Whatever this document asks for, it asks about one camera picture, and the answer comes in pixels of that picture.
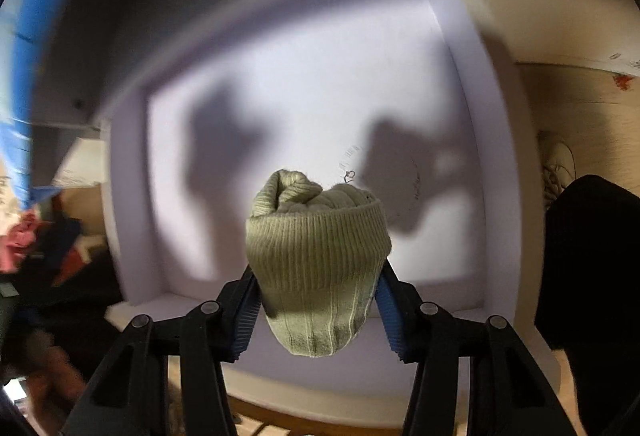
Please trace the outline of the cream yellow sock roll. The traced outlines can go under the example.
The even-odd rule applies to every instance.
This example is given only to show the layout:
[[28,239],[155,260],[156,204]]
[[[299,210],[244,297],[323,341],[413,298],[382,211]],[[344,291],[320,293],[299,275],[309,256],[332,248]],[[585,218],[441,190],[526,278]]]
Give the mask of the cream yellow sock roll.
[[326,190],[299,171],[273,173],[245,224],[270,330],[294,356],[333,356],[356,338],[391,250],[377,197],[348,183]]

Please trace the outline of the red fabric bag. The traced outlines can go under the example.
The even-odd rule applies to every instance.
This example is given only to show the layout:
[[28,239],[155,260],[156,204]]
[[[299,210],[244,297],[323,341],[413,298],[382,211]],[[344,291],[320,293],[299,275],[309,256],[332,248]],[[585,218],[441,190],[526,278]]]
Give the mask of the red fabric bag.
[[80,239],[79,220],[45,221],[28,211],[1,237],[1,277],[23,287],[59,286],[87,266]]

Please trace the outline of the black trouser leg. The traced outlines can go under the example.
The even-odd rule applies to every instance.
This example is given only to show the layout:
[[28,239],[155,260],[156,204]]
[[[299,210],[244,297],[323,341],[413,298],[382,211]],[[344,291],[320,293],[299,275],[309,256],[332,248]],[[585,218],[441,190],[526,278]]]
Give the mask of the black trouser leg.
[[567,356],[586,433],[638,434],[638,196],[588,175],[550,205],[535,324]]

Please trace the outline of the white sneaker shoe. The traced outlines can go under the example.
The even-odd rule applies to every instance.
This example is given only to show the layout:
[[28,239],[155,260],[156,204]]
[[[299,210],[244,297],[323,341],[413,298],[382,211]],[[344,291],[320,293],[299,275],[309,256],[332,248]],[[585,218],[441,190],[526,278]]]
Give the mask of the white sneaker shoe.
[[537,141],[544,209],[548,209],[576,179],[576,165],[572,150],[560,136],[539,131]]

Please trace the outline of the blue plaid cloth cover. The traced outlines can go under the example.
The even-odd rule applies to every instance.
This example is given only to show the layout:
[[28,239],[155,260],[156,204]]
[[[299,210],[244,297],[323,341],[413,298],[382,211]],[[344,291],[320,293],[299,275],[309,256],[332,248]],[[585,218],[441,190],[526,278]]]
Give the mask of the blue plaid cloth cover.
[[64,0],[1,0],[1,158],[18,208],[52,194],[32,177],[37,67]]

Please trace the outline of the open white drawer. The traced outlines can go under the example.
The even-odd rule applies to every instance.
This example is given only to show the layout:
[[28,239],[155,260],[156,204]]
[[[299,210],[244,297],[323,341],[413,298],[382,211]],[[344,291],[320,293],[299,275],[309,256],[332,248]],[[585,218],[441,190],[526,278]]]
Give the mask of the open white drawer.
[[459,317],[506,317],[559,384],[534,326],[534,127],[486,0],[277,0],[131,92],[103,136],[116,325],[179,317],[238,278],[250,201],[296,169],[372,190],[399,277]]

